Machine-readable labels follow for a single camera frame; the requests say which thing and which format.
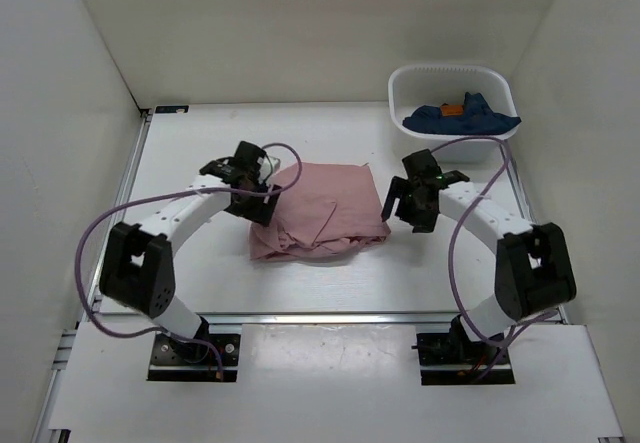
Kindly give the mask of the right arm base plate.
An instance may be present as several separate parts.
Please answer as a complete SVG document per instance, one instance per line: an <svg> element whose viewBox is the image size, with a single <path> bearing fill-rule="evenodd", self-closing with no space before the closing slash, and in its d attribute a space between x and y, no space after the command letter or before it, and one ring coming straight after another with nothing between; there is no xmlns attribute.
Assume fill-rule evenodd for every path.
<svg viewBox="0 0 640 443"><path fill-rule="evenodd" d="M418 354L422 386L512 385L510 357L483 342L459 349L446 333L418 333L411 347Z"/></svg>

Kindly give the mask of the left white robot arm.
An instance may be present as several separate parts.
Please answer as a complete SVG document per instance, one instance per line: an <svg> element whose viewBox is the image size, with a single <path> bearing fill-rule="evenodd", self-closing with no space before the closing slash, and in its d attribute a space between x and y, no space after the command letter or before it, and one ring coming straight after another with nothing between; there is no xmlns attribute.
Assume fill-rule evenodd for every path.
<svg viewBox="0 0 640 443"><path fill-rule="evenodd" d="M268 225L281 189L270 178L279 167L265 149L242 141L232 156L202 167L185 196L171 198L140 222L115 225L100 275L102 295L165 330L169 347L186 363L213 356L209 324L176 295L174 257L221 212Z"/></svg>

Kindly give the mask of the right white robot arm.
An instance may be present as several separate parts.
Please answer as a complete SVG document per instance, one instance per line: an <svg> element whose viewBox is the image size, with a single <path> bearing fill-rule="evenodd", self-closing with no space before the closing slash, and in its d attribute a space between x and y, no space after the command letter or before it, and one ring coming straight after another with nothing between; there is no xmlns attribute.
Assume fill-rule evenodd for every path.
<svg viewBox="0 0 640 443"><path fill-rule="evenodd" d="M447 333L418 345L430 364L489 360L507 344L506 332L532 315L573 300L575 278L562 229L515 216L460 171L443 171L433 154L421 150L402 161L405 174L391 180L381 217L395 216L415 233L434 231L439 217L455 221L495 257L493 291L470 310L460 311Z"/></svg>

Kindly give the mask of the pink trousers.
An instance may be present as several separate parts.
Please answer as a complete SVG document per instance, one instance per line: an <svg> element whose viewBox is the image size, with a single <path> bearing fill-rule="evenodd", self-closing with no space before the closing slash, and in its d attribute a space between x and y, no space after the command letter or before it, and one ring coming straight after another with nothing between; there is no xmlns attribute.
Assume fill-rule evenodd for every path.
<svg viewBox="0 0 640 443"><path fill-rule="evenodd" d="M250 258L316 260L382 244L391 230L367 165L305 163L298 182L279 195L268 226L249 230Z"/></svg>

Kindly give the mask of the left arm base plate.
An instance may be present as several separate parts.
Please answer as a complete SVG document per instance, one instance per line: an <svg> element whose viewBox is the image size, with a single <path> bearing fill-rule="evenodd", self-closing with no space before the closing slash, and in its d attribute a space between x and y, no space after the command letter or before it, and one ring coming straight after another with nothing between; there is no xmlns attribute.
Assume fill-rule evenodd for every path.
<svg viewBox="0 0 640 443"><path fill-rule="evenodd" d="M147 371L152 382L234 383L237 380L241 334L211 333L210 343L220 359L206 346L185 345L168 336L155 336Z"/></svg>

